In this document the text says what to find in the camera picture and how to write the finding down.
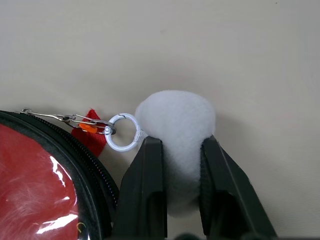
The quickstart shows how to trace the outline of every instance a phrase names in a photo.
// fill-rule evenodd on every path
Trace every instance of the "beige background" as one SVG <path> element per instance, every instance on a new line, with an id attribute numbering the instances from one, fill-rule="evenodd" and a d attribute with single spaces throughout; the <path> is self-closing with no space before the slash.
<path id="1" fill-rule="evenodd" d="M 281 236 L 320 236 L 320 1 L 0 0 L 0 108 L 108 119 L 192 91 Z M 127 143 L 131 125 L 118 141 Z M 119 184 L 135 152 L 106 149 Z M 199 216 L 169 235 L 201 234 Z"/>

